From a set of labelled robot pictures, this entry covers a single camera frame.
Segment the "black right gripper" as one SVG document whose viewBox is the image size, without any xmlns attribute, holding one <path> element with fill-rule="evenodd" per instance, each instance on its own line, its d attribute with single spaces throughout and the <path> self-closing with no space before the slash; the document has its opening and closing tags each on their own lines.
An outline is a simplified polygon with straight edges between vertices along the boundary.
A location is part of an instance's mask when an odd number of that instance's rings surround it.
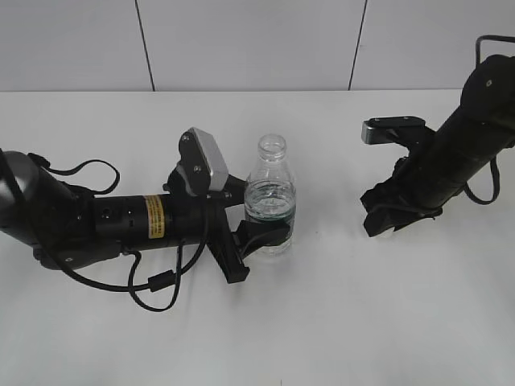
<svg viewBox="0 0 515 386">
<path fill-rule="evenodd" d="M 407 198 L 398 185 L 397 176 L 404 164 L 411 161 L 410 143 L 395 136 L 387 136 L 386 139 L 407 148 L 409 155 L 396 161 L 390 178 L 376 184 L 360 197 L 366 210 L 363 226 L 369 237 L 379 236 L 386 231 L 396 232 L 420 220 L 434 220 L 443 214 L 441 207 L 423 207 Z"/>
</svg>

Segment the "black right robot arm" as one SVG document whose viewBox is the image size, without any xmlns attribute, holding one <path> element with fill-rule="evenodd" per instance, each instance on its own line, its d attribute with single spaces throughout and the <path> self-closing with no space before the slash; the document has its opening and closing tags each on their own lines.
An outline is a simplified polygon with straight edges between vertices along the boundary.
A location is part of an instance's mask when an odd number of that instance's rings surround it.
<svg viewBox="0 0 515 386">
<path fill-rule="evenodd" d="M 514 59 L 491 55 L 468 77 L 459 106 L 434 131 L 419 117 L 373 117 L 362 125 L 367 145 L 408 150 L 392 175 L 360 198 L 371 237 L 435 218 L 468 180 L 514 145 Z"/>
</svg>

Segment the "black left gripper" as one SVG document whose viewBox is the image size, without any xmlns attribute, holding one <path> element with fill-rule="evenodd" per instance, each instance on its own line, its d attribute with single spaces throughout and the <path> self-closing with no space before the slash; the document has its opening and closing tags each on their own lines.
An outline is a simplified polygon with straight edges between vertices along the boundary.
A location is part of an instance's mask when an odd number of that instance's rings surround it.
<svg viewBox="0 0 515 386">
<path fill-rule="evenodd" d="M 284 220 L 251 222 L 242 220 L 235 231 L 229 227 L 225 209 L 245 202 L 246 181 L 229 175 L 222 191 L 204 196 L 187 193 L 186 183 L 174 170 L 163 196 L 166 215 L 165 238 L 170 246 L 204 244 L 215 258 L 229 284 L 244 281 L 249 268 L 242 256 L 264 247 L 276 247 L 290 238 L 291 226 Z"/>
</svg>

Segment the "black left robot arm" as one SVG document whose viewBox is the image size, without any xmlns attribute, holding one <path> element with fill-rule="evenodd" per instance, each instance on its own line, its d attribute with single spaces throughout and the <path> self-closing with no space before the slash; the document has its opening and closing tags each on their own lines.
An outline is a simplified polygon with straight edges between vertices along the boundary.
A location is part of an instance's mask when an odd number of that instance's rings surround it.
<svg viewBox="0 0 515 386">
<path fill-rule="evenodd" d="M 133 251 L 198 244 L 227 282 L 244 281 L 245 258 L 290 235 L 285 220 L 242 221 L 232 231 L 228 207 L 243 203 L 245 182 L 228 177 L 220 191 L 195 194 L 177 166 L 161 195 L 115 196 L 63 181 L 36 154 L 1 154 L 1 230 L 29 246 L 45 268 L 76 270 Z"/>
</svg>

